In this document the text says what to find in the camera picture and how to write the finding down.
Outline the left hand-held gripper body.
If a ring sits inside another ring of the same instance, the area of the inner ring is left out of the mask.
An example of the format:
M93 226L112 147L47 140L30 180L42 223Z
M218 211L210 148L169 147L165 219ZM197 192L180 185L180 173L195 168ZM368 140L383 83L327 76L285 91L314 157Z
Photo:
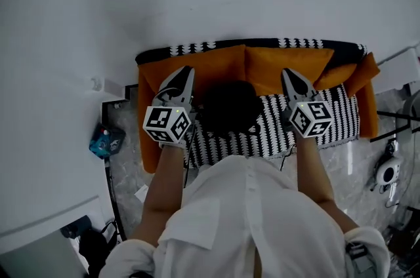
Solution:
M162 148L186 149L185 135L192 126L191 96L175 96L174 91L159 92L146 109L142 128Z

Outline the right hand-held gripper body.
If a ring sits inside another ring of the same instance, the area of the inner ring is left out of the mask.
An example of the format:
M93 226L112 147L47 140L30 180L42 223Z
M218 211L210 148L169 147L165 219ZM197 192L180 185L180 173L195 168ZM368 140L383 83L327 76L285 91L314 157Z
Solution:
M295 131L303 138L323 136L333 123L333 114L329 104L319 92L314 98L296 99L282 111L282 124L285 131Z

